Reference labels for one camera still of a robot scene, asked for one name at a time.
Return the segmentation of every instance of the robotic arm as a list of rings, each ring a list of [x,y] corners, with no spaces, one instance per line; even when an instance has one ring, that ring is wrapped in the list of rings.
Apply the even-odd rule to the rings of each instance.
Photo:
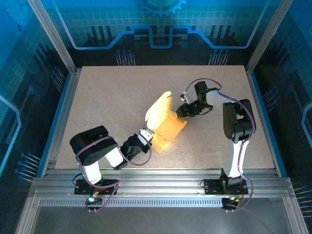
[[[233,142],[233,154],[230,155],[227,164],[221,170],[219,181],[223,194],[231,194],[237,190],[237,186],[246,184],[246,181],[241,177],[241,173],[243,172],[242,164],[249,143],[249,141],[245,140],[252,134],[252,121],[254,120],[249,118],[249,115],[240,104],[222,96],[217,88],[209,89],[206,82],[198,82],[194,88],[197,100],[191,102],[191,98],[187,95],[187,92],[183,92],[180,98],[186,103],[177,109],[176,116],[194,117],[196,115],[204,115],[213,108],[223,111],[223,131],[226,138]],[[240,100],[240,102],[247,108],[252,118],[254,118],[250,101],[244,99]]]

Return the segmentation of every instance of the gear logo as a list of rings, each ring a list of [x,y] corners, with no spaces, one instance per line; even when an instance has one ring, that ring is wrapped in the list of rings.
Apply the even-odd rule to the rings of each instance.
[[[18,30],[21,31],[22,26],[20,23],[26,20],[28,16],[27,0],[3,0],[2,4],[18,23]]]
[[[140,0],[138,4],[146,13],[162,17],[163,15],[169,16],[170,13],[175,14],[177,9],[182,9],[181,5],[184,3],[186,0]]]

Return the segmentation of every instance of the beige table surface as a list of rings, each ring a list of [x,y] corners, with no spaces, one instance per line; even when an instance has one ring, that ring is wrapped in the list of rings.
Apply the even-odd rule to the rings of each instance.
[[[223,85],[223,93],[237,99],[248,98],[253,106],[256,134],[247,147],[244,168],[273,168],[270,150],[243,66],[101,66],[83,67],[73,105],[57,158],[57,169],[76,169],[75,155],[69,145],[77,133],[104,125],[119,145],[146,127],[145,114],[165,92],[175,99],[174,110],[182,101],[180,94],[196,78],[212,78]],[[216,87],[208,81],[207,86]],[[189,92],[195,97],[194,88]],[[232,142],[223,133],[222,111],[214,109],[205,116],[188,118],[176,139],[145,168],[209,168],[225,166]],[[147,155],[134,159],[142,163]],[[110,168],[105,158],[101,168]]]

